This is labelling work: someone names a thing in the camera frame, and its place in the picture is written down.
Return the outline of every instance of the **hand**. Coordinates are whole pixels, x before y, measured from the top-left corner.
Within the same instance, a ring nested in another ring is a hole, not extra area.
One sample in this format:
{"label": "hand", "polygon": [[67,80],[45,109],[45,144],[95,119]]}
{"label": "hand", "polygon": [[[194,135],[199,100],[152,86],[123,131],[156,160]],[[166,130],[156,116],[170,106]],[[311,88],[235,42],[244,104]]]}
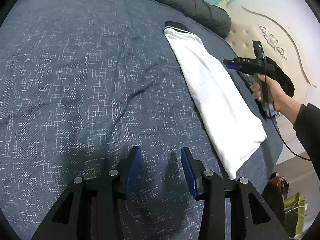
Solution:
{"label": "hand", "polygon": [[[257,76],[264,82],[265,75],[257,74]],[[289,97],[276,80],[266,76],[266,83],[270,87],[274,109],[282,113],[292,124],[294,124],[301,108],[301,104]],[[256,82],[253,83],[251,90],[253,91],[252,98],[261,101],[260,85]]]}
{"label": "hand", "polygon": [[[264,75],[263,74],[257,74],[258,78],[264,82]],[[272,78],[266,76],[266,83],[270,87],[270,92],[273,98],[273,103],[276,111],[281,112],[281,105],[284,99],[287,97],[286,93],[283,91],[280,84],[273,80]],[[250,87],[253,91],[252,98],[257,99],[258,101],[261,101],[261,91],[260,91],[260,85],[258,83],[253,83]]]}

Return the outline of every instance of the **black cable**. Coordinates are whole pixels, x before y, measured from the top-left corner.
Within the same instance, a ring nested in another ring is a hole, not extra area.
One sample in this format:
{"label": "black cable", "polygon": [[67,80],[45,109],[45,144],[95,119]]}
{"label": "black cable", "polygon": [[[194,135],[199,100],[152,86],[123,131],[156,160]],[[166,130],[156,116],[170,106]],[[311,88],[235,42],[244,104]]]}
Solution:
{"label": "black cable", "polygon": [[301,159],[303,159],[303,160],[313,162],[313,160],[311,160],[311,159],[308,159],[308,158],[302,157],[302,156],[300,156],[300,155],[298,155],[298,154],[294,153],[294,152],[289,148],[289,146],[285,143],[285,141],[283,140],[282,136],[280,135],[280,132],[279,132],[279,130],[277,129],[276,124],[275,124],[275,119],[274,119],[274,118],[271,118],[271,121],[272,121],[272,124],[273,124],[273,126],[275,127],[275,129],[276,129],[276,131],[277,131],[277,133],[278,133],[279,137],[281,138],[282,142],[284,143],[284,145],[288,148],[288,150],[289,150],[293,155],[296,155],[297,157],[299,157],[299,158],[301,158]]}
{"label": "black cable", "polygon": [[[264,63],[263,65],[264,65],[264,82],[265,82],[265,83],[267,83],[267,71],[266,71],[266,64]],[[269,102],[268,102],[268,107],[269,107],[269,115],[270,115],[270,118],[271,118],[272,124],[273,124],[273,126],[275,127],[275,129],[276,129],[276,131],[277,131],[277,133],[278,133],[279,137],[281,138],[282,142],[283,142],[283,143],[284,143],[284,145],[287,147],[287,149],[288,149],[288,150],[289,150],[293,155],[297,156],[298,158],[303,159],[303,160],[306,160],[306,161],[311,161],[311,162],[313,162],[313,160],[311,160],[311,159],[308,159],[308,158],[302,157],[302,156],[300,156],[300,155],[298,155],[298,154],[294,153],[294,152],[289,148],[289,146],[285,143],[284,139],[282,138],[282,136],[281,136],[281,134],[280,134],[280,131],[279,131],[279,130],[277,129],[277,127],[276,127],[276,124],[275,124],[275,119],[276,119],[276,118],[272,118],[272,117],[271,117],[271,110],[270,110],[270,103],[269,103]]]}

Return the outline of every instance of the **metal screw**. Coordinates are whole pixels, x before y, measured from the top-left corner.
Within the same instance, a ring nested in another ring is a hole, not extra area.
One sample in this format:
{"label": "metal screw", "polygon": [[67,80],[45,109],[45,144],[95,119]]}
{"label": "metal screw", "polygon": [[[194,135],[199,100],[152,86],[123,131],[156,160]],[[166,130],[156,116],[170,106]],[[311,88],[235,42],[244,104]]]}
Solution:
{"label": "metal screw", "polygon": [[74,178],[73,182],[74,182],[75,184],[79,184],[79,183],[82,182],[82,178],[81,178],[81,177],[76,177],[76,178]]}
{"label": "metal screw", "polygon": [[208,176],[208,177],[210,177],[210,176],[213,175],[213,172],[210,171],[210,170],[205,170],[205,171],[203,172],[203,174],[206,175],[206,176]]}
{"label": "metal screw", "polygon": [[116,175],[118,175],[118,171],[117,170],[111,170],[111,171],[109,171],[109,175],[110,176],[116,176]]}
{"label": "metal screw", "polygon": [[249,182],[248,179],[245,178],[245,177],[242,177],[242,178],[240,178],[239,180],[240,180],[240,182],[241,182],[242,184],[247,184],[247,183]]}

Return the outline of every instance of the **dark jacket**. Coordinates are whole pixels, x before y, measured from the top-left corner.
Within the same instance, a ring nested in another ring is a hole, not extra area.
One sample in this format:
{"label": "dark jacket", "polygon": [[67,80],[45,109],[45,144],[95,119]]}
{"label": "dark jacket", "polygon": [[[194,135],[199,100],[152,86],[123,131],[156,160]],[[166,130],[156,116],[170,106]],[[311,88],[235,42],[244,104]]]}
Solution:
{"label": "dark jacket", "polygon": [[[320,109],[312,104],[302,105],[293,128],[320,178]],[[320,239],[320,213],[302,239]]]}

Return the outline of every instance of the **black stripe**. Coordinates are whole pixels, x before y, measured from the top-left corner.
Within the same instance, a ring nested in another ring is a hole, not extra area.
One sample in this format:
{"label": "black stripe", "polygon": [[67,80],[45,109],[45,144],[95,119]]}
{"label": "black stripe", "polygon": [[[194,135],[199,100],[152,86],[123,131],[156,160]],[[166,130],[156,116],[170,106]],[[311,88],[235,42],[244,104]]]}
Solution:
{"label": "black stripe", "polygon": [[185,25],[183,25],[182,23],[179,23],[179,22],[172,22],[172,21],[166,21],[164,23],[164,28],[170,28],[170,27],[173,27],[173,28],[177,28],[177,29],[180,29],[180,30],[176,30],[177,32],[188,32],[188,33],[192,33],[187,27],[185,27]]}

